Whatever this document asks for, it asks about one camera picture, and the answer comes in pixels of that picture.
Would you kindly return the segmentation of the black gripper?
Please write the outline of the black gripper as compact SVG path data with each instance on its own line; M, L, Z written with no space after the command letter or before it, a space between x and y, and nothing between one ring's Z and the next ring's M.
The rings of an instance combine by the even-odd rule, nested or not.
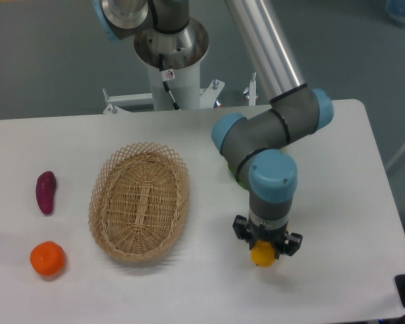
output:
M303 241L303 235L289 233L287 226L288 223L277 229L259 229L259 226L241 215L236 215L232 224L237 239L249 242L249 250L253 249L257 241L269 242L276 250L277 260L281 255L292 257L300 249Z

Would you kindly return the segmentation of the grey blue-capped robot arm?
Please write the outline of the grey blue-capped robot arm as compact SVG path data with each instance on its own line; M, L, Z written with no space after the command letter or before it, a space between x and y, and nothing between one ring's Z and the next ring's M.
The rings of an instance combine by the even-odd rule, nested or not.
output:
M155 110L202 105L200 62L209 47L204 26L189 14L187 1L95 1L99 21L112 40L134 38L148 68ZM304 81L268 1L226 3L261 75L270 109L252 118L231 113L215 123L211 138L236 181L249 193L248 215L237 216L236 236L248 243L256 265L268 267L292 256L302 236L290 233L288 213L297 187L297 167L283 152L333 119L324 91Z

